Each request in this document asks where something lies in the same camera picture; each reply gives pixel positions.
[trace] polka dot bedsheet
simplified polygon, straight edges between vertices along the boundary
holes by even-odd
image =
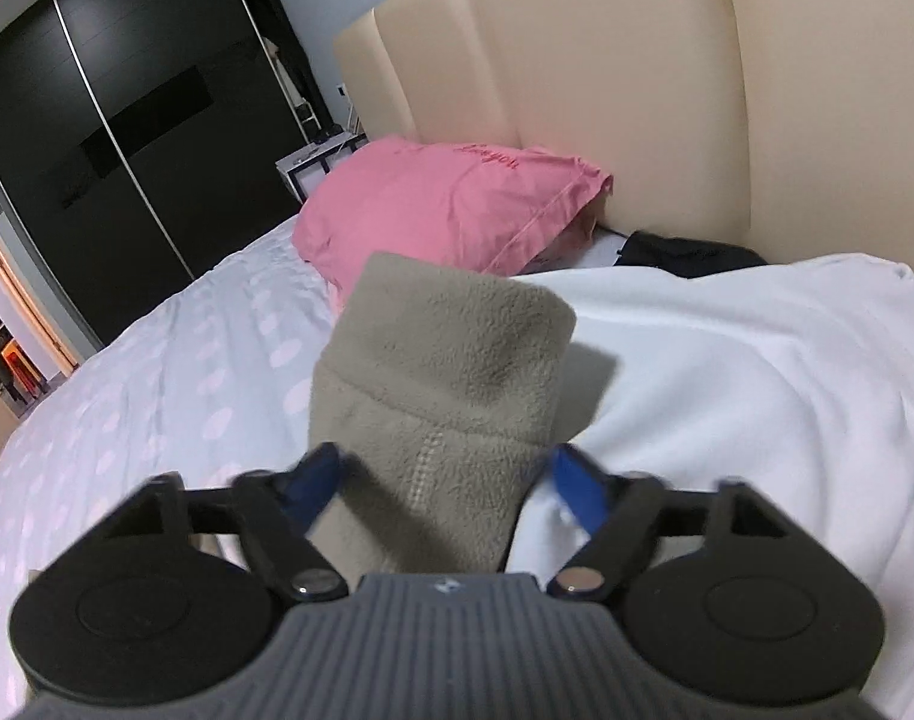
[[[188,488],[282,469],[307,448],[311,371],[332,330],[292,220],[135,322],[14,433],[0,460],[0,720],[26,684],[7,641],[46,567],[149,476]]]

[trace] white blanket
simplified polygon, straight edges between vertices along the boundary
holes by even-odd
[[[678,488],[740,476],[876,594],[864,691],[914,720],[914,276],[861,255],[695,281],[611,268],[526,277],[578,316],[559,438]],[[585,541],[542,483],[511,571],[547,581]]]

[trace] logo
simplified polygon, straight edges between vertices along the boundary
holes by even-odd
[[[446,579],[438,581],[436,584],[434,584],[434,590],[436,590],[436,592],[441,592],[444,595],[450,595],[452,593],[460,592],[463,590],[463,585],[460,584],[457,580],[447,577]]]

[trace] gray ribbed grip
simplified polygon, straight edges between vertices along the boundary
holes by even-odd
[[[607,610],[522,574],[367,577],[348,599],[291,610],[257,661],[199,696],[121,710],[44,696],[19,717],[882,720],[856,693],[782,710],[697,695],[645,664]]]

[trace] white bedsheet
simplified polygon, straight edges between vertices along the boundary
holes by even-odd
[[[883,605],[865,696],[914,720],[914,277],[861,255],[684,281],[652,269],[527,276],[578,316],[559,437],[679,488],[749,480]],[[508,570],[547,581],[585,541],[544,482]]]
[[[0,720],[26,684],[7,613],[44,568],[148,476],[188,488],[306,450],[311,371],[332,319],[292,221],[175,295],[57,389],[0,461]]]

